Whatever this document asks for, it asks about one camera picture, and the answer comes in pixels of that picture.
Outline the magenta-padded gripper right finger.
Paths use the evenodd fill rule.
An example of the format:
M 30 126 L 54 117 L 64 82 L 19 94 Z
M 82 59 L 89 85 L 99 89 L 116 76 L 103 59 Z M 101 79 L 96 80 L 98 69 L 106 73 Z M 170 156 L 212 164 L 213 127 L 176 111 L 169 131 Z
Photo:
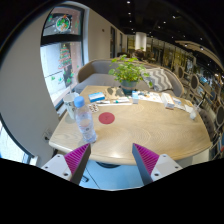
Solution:
M 182 167 L 167 154 L 158 155 L 136 143 L 132 146 L 132 154 L 144 185 L 150 184 L 182 169 Z

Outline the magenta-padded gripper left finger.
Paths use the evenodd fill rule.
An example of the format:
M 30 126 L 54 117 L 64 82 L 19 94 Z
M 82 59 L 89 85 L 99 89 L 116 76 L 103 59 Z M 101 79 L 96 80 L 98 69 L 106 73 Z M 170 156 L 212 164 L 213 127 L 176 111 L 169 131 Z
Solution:
M 42 169 L 78 185 L 90 154 L 91 145 L 87 143 L 66 155 L 55 155 Z

